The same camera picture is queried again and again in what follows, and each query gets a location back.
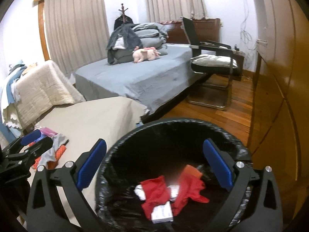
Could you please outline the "pink face mask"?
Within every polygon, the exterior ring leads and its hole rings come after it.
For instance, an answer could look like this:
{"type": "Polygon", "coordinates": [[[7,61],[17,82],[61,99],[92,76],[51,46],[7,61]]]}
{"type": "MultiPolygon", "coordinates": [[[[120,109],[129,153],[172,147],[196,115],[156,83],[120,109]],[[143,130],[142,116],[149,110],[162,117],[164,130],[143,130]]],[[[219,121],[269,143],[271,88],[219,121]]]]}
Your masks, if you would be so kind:
{"type": "Polygon", "coordinates": [[[40,131],[41,131],[42,134],[44,134],[44,135],[46,135],[46,136],[48,136],[48,137],[53,137],[53,136],[55,136],[55,135],[58,134],[57,132],[51,130],[51,129],[48,128],[48,127],[41,127],[41,128],[40,128],[40,131]]]}

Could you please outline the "grey cloth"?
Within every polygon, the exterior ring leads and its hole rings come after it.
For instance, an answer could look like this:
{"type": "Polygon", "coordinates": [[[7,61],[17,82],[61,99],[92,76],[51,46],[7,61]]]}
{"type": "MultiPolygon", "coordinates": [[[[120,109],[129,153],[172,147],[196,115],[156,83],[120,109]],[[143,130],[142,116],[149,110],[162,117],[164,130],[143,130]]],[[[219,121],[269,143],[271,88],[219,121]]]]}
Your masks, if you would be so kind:
{"type": "Polygon", "coordinates": [[[57,134],[51,137],[51,139],[53,142],[52,147],[41,155],[42,162],[40,162],[38,166],[43,165],[46,167],[47,161],[49,159],[51,161],[55,161],[55,152],[59,149],[61,145],[66,146],[66,144],[69,142],[69,139],[63,134],[57,134]]]}

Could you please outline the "red cloth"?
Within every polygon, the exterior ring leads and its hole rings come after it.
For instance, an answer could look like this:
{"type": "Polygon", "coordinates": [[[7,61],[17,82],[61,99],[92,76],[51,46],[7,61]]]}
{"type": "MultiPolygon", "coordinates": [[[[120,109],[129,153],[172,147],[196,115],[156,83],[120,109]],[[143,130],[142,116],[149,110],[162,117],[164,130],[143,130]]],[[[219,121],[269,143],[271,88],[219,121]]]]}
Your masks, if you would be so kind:
{"type": "Polygon", "coordinates": [[[209,203],[210,199],[200,194],[205,189],[204,182],[197,176],[182,173],[176,185],[168,186],[165,177],[159,176],[140,183],[145,200],[141,205],[147,219],[156,207],[171,202],[171,211],[174,216],[179,215],[189,200],[199,203],[209,203]]]}

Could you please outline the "orange foam net sleeve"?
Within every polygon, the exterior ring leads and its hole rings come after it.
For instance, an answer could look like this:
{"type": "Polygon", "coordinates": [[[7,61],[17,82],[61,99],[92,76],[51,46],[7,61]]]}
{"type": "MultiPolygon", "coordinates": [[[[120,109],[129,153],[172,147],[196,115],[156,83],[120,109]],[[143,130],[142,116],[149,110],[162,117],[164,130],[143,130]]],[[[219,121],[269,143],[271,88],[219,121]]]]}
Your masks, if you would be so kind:
{"type": "Polygon", "coordinates": [[[201,178],[202,172],[200,172],[197,168],[191,166],[191,165],[186,165],[185,168],[182,171],[184,174],[189,174],[197,178],[201,178]]]}

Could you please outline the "white tissue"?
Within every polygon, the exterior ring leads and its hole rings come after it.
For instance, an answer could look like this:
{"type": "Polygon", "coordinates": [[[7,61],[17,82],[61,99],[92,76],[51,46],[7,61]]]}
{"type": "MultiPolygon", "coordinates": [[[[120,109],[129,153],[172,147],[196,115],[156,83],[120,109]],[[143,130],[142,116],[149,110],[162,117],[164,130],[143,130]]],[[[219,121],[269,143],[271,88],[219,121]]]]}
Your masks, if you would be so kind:
{"type": "Polygon", "coordinates": [[[145,195],[145,192],[143,190],[143,186],[140,184],[140,185],[137,185],[134,189],[134,193],[138,196],[138,198],[141,200],[141,201],[145,201],[146,200],[146,195],[145,195]]]}
{"type": "Polygon", "coordinates": [[[170,185],[168,186],[168,189],[170,190],[170,201],[174,202],[179,195],[179,185],[170,185]]]}

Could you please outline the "white blue medicine box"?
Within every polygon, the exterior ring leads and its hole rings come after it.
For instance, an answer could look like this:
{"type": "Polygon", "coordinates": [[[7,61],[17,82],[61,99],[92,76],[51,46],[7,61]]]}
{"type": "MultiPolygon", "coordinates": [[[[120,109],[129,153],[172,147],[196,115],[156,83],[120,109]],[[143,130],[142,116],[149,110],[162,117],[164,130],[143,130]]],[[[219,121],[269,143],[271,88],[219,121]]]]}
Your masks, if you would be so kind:
{"type": "Polygon", "coordinates": [[[170,202],[156,206],[151,213],[151,221],[154,224],[173,222],[173,214],[170,202]]]}

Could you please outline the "black lined trash bin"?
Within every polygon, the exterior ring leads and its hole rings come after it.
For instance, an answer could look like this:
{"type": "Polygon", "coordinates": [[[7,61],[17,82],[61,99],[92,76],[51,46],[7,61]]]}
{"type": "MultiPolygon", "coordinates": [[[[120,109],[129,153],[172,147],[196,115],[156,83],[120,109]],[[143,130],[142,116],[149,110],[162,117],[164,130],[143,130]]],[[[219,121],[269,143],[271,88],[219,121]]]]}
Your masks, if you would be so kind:
{"type": "Polygon", "coordinates": [[[249,150],[217,125],[192,118],[167,118],[142,125],[123,136],[107,152],[96,180],[96,213],[106,231],[201,231],[228,193],[221,188],[203,154],[211,139],[234,160],[251,161],[249,150]],[[207,204],[190,200],[171,223],[148,220],[134,193],[142,181],[164,176],[174,184],[186,165],[203,173],[207,204]]]}

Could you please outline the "beige quilted blanket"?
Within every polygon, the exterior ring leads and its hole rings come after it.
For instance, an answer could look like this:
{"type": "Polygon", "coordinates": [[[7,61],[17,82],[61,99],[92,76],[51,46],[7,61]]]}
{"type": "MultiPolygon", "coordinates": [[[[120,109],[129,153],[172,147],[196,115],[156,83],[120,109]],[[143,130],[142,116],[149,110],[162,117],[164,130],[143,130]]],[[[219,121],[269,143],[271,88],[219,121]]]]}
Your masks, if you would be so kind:
{"type": "Polygon", "coordinates": [[[2,123],[13,128],[25,129],[54,106],[85,101],[52,60],[30,69],[13,88],[19,100],[1,101],[2,123]]]}

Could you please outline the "wooden wardrobe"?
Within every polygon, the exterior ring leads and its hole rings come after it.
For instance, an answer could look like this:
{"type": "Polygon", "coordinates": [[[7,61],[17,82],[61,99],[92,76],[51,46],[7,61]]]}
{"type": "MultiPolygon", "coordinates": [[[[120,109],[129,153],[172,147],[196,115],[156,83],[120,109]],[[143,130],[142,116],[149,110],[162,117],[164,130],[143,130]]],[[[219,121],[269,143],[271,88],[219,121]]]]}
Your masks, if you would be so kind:
{"type": "Polygon", "coordinates": [[[271,166],[278,186],[308,179],[308,17],[296,0],[263,0],[248,145],[254,166],[271,166]]]}

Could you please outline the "grey bed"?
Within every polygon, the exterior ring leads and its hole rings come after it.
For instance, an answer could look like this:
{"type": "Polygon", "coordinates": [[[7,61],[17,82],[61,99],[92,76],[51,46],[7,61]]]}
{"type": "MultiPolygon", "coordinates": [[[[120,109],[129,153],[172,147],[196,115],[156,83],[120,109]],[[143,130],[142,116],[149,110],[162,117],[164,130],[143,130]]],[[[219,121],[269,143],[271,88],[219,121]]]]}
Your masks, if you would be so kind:
{"type": "Polygon", "coordinates": [[[191,57],[187,44],[169,44],[167,55],[154,61],[110,65],[99,60],[76,71],[76,88],[88,101],[122,96],[153,114],[204,77],[192,71],[191,57]]]}

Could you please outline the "dark grey fleece blanket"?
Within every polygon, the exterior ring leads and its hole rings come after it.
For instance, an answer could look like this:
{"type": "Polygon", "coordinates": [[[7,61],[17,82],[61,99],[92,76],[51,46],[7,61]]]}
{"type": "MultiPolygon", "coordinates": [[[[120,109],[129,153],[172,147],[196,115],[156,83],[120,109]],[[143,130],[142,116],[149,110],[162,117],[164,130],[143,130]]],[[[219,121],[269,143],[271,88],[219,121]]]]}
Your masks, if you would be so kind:
{"type": "Polygon", "coordinates": [[[143,48],[141,39],[133,31],[133,28],[137,25],[123,24],[112,32],[106,47],[109,64],[114,64],[117,50],[127,50],[132,53],[136,47],[143,48]]]}

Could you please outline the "black cantilever chair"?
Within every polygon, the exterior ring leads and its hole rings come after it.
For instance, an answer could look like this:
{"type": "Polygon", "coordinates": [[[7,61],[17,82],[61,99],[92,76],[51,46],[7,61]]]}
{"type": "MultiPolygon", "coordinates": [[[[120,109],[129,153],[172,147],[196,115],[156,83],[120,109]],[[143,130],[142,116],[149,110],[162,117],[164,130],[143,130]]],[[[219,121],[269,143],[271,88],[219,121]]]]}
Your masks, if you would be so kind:
{"type": "MultiPolygon", "coordinates": [[[[198,39],[192,19],[181,17],[183,31],[192,51],[192,58],[201,54],[227,56],[233,59],[231,46],[216,41],[207,40],[201,42],[198,39]]],[[[225,75],[228,77],[226,85],[210,84],[206,81],[196,84],[190,91],[186,100],[194,105],[225,111],[232,100],[233,61],[229,68],[203,67],[191,62],[194,73],[204,74],[208,80],[212,75],[225,75]]]]}

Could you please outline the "pink pig plush toy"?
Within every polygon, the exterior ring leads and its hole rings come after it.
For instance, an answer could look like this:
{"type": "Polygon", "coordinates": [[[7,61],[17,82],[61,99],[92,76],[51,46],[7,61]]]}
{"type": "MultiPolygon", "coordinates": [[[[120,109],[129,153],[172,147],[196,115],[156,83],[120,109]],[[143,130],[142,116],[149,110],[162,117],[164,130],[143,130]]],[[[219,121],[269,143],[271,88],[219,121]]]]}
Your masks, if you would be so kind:
{"type": "Polygon", "coordinates": [[[161,53],[155,47],[139,48],[136,46],[132,52],[134,63],[154,61],[155,59],[159,58],[160,55],[161,53]]]}

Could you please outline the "silver seat cushion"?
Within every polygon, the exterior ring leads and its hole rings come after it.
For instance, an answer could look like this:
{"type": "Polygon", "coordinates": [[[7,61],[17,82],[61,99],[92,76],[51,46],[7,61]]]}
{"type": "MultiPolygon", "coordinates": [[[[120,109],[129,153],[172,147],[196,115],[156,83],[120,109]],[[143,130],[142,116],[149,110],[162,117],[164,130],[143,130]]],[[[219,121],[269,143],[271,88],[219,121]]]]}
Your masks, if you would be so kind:
{"type": "Polygon", "coordinates": [[[238,66],[236,60],[227,56],[201,54],[197,57],[191,58],[191,62],[193,64],[203,67],[229,68],[231,61],[233,61],[233,68],[237,68],[238,66]]]}

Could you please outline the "folded grey bedding pile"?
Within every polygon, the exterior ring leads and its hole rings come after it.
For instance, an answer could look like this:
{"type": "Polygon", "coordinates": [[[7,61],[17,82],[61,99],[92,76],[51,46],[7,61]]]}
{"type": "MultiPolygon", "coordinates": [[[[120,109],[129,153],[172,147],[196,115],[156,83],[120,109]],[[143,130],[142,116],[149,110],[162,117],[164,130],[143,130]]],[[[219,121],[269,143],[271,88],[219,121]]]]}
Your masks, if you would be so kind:
{"type": "MultiPolygon", "coordinates": [[[[168,33],[165,27],[159,23],[142,23],[133,28],[143,44],[143,48],[155,47],[161,55],[168,54],[167,39],[168,33]]],[[[127,50],[117,50],[115,54],[116,63],[132,62],[132,53],[127,50]]]]}

